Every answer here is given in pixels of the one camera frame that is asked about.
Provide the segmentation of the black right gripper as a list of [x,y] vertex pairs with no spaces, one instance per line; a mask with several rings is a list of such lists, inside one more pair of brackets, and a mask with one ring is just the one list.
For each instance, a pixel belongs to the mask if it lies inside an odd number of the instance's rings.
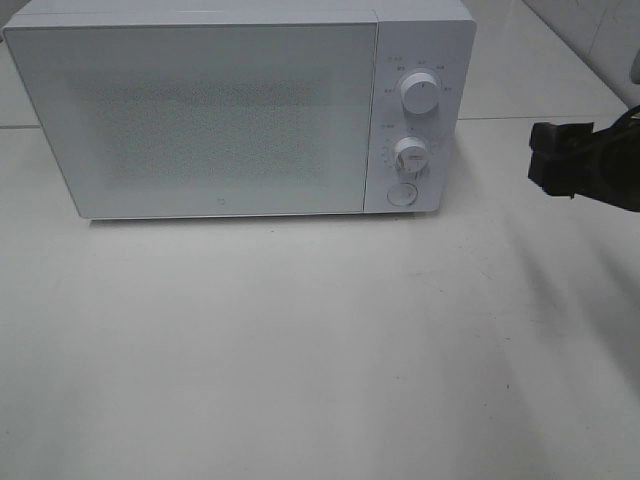
[[592,123],[532,126],[528,178],[549,196],[587,197],[639,211],[639,114],[626,112],[610,127]]

